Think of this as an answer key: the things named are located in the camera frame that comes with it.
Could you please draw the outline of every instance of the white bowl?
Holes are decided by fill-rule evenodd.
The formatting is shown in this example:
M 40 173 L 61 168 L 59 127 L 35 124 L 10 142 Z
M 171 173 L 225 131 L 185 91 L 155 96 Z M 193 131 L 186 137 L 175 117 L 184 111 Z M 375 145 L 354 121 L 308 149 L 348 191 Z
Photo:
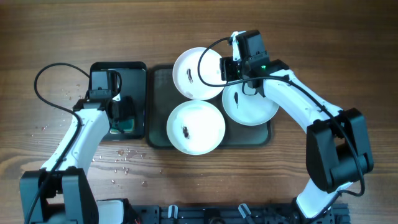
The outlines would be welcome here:
M 173 67 L 173 81 L 179 92 L 191 100 L 209 100 L 223 91 L 223 87 L 210 87 L 201 82 L 198 76 L 198 62 L 204 47 L 189 49 L 179 56 Z M 200 75 L 210 84 L 225 84 L 221 80 L 221 56 L 209 50 L 200 63 Z
M 245 85 L 244 92 L 254 94 L 255 89 Z M 259 93 L 247 96 L 242 92 L 242 83 L 227 86 L 223 92 L 223 106 L 228 116 L 235 122 L 247 126 L 264 124 L 278 111 L 279 105 L 262 97 Z
M 179 151 L 202 155 L 224 138 L 225 120 L 212 104 L 191 100 L 178 105 L 167 120 L 167 136 Z

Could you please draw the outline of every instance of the black base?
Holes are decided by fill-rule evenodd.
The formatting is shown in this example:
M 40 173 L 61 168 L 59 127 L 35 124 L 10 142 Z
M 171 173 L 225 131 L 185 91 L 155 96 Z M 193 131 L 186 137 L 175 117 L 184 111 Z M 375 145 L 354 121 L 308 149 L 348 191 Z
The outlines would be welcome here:
M 238 207 L 178 207 L 177 218 L 169 218 L 169 208 L 151 206 L 132 206 L 139 214 L 141 224 L 246 224 Z M 251 218 L 258 224 L 291 224 L 303 223 L 299 218 L 285 217 L 291 214 L 290 204 L 271 204 L 263 207 L 249 207 Z M 350 224 L 347 204 L 336 204 L 332 209 L 313 223 L 316 224 Z

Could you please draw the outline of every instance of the wooden table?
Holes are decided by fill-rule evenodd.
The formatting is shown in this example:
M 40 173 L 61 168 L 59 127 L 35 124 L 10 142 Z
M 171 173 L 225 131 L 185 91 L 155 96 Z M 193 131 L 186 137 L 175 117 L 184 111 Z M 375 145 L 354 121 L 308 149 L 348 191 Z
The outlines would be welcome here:
M 67 62 L 88 71 L 99 61 L 153 67 L 249 29 L 259 29 L 271 59 L 290 65 L 320 96 L 365 115 L 374 170 L 363 197 L 339 201 L 349 203 L 353 223 L 398 222 L 397 1 L 17 2 L 0 5 L 0 223 L 23 221 L 19 179 L 52 155 L 72 119 L 34 94 L 42 67 Z M 231 55 L 226 44 L 215 50 Z M 71 108 L 87 84 L 79 72 L 57 67 L 40 78 L 39 91 Z M 274 138 L 260 149 L 204 156 L 155 150 L 144 139 L 101 143 L 88 173 L 91 189 L 96 199 L 126 197 L 136 205 L 290 202 L 308 181 L 305 134 L 283 110 L 273 123 Z M 139 153 L 116 163 L 126 148 Z

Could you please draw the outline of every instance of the black tray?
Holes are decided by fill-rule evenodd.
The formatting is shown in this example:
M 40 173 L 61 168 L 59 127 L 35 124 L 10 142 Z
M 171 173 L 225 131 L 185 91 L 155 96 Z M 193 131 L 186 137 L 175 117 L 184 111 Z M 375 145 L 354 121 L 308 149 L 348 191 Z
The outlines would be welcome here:
M 172 77 L 173 65 L 158 65 L 147 76 L 146 140 L 154 148 L 173 148 L 166 133 L 170 113 L 190 99 L 175 87 Z M 225 136 L 219 147 L 263 146 L 272 136 L 271 121 L 257 126 L 245 126 L 233 121 L 225 112 L 222 93 L 207 100 L 216 106 L 225 119 Z
M 123 84 L 120 97 L 131 96 L 134 103 L 136 117 L 134 119 L 134 130 L 130 133 L 111 134 L 110 131 L 104 136 L 104 141 L 118 141 L 128 139 L 141 139 L 145 135 L 145 108 L 146 108 L 146 86 L 147 67 L 143 62 L 96 62 L 90 68 L 90 77 L 93 70 L 113 69 L 122 76 Z

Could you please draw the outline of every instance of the dark gray tray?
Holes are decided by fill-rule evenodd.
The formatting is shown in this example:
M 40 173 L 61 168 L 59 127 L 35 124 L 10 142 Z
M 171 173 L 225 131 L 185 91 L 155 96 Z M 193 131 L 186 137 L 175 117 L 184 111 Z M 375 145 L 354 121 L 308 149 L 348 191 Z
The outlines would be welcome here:
M 172 143 L 166 133 L 170 113 L 190 99 L 175 87 L 172 77 L 173 65 L 158 65 L 147 76 L 146 140 L 153 148 L 171 149 Z M 207 102 L 216 106 L 225 119 L 225 136 L 219 147 L 237 148 L 263 146 L 272 136 L 271 121 L 257 126 L 245 126 L 233 121 L 223 108 L 222 92 Z

